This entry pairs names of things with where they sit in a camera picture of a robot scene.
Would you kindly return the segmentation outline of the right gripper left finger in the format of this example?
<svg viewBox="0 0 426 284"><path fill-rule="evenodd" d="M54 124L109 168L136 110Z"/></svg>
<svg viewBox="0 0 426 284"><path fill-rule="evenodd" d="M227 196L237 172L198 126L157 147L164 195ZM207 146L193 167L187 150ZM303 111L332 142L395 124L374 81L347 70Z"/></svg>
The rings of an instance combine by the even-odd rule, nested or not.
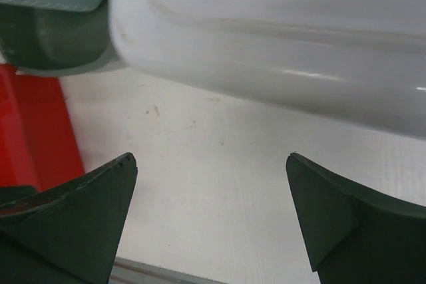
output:
<svg viewBox="0 0 426 284"><path fill-rule="evenodd" d="M54 188L1 188L2 283L108 283L136 185L130 152Z"/></svg>

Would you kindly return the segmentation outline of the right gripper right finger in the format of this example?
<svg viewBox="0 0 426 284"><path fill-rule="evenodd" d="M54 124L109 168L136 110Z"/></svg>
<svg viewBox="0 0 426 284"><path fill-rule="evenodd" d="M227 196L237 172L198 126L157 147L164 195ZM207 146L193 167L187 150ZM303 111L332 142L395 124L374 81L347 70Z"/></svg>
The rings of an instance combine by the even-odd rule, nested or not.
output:
<svg viewBox="0 0 426 284"><path fill-rule="evenodd" d="M292 153L286 173L311 269L321 283L424 283L425 207Z"/></svg>

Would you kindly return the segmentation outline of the large white plastic tub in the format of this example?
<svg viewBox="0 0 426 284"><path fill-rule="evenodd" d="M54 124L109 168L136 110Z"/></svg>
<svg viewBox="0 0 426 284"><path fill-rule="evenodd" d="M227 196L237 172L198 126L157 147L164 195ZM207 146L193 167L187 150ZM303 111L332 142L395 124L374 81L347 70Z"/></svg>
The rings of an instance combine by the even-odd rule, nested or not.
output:
<svg viewBox="0 0 426 284"><path fill-rule="evenodd" d="M425 0L109 0L128 66L425 137Z"/></svg>

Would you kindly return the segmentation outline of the dark grey plastic tray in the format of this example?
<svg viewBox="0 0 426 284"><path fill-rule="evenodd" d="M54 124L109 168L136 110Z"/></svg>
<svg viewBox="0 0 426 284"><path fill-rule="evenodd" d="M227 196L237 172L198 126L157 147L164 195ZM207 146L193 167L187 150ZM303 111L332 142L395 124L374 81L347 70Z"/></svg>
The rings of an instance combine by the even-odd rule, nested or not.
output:
<svg viewBox="0 0 426 284"><path fill-rule="evenodd" d="M108 0L91 12L1 4L1 59L27 74L81 74L104 67L115 56Z"/></svg>

